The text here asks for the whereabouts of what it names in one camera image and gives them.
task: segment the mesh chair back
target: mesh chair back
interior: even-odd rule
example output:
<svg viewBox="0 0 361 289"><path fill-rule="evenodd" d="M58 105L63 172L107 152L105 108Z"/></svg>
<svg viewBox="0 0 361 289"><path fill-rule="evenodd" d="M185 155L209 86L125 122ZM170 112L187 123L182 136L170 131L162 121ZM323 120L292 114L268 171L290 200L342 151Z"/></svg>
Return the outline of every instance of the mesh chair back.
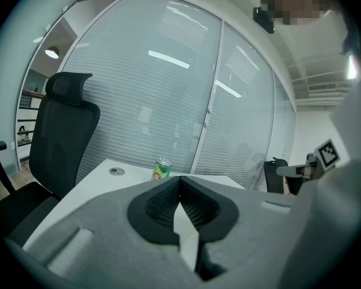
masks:
<svg viewBox="0 0 361 289"><path fill-rule="evenodd" d="M74 186L83 153L99 121L97 105L83 100L92 74L61 72L47 82L29 153L29 168L49 191L64 197Z"/></svg>

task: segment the white wall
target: white wall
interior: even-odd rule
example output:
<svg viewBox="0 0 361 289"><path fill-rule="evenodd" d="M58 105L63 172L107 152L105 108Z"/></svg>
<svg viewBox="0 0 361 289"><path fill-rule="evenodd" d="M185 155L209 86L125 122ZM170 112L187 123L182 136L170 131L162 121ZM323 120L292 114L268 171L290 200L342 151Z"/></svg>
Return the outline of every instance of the white wall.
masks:
<svg viewBox="0 0 361 289"><path fill-rule="evenodd" d="M83 0L73 5L63 16L76 36L81 36L88 24L115 0Z"/></svg>
<svg viewBox="0 0 361 289"><path fill-rule="evenodd" d="M361 80L354 83L331 118L342 134L349 156L361 160Z"/></svg>
<svg viewBox="0 0 361 289"><path fill-rule="evenodd" d="M331 139L341 158L337 167L349 161L349 155L336 128L330 121L331 111L299 111L295 123L293 150L290 166L304 164L306 155L326 140Z"/></svg>

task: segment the black office chair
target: black office chair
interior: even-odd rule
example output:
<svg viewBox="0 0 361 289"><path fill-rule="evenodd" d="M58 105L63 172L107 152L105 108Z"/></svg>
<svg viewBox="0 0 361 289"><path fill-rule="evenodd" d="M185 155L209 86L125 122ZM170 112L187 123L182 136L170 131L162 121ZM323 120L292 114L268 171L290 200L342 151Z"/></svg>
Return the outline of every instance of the black office chair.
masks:
<svg viewBox="0 0 361 289"><path fill-rule="evenodd" d="M74 186L83 153L99 121L97 105L83 101L92 74L61 72L46 85L35 123L29 168L37 182L17 191L0 163L9 196L0 201L0 233L23 246L32 232ZM0 141L0 151L7 145Z"/></svg>
<svg viewBox="0 0 361 289"><path fill-rule="evenodd" d="M277 174L277 168L287 166L288 162L275 158L272 161L264 162L264 172L268 193L283 194L283 177Z"/></svg>

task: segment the person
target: person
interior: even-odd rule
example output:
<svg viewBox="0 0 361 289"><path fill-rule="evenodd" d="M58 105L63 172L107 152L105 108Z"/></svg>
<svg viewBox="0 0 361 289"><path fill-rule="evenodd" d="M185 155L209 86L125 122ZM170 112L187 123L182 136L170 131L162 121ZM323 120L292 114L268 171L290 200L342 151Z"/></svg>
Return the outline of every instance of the person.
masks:
<svg viewBox="0 0 361 289"><path fill-rule="evenodd" d="M349 12L338 0L261 0L261 7L284 25L301 25L322 18L330 11L343 17L348 34L343 42L344 55L352 55L361 69L361 32Z"/></svg>

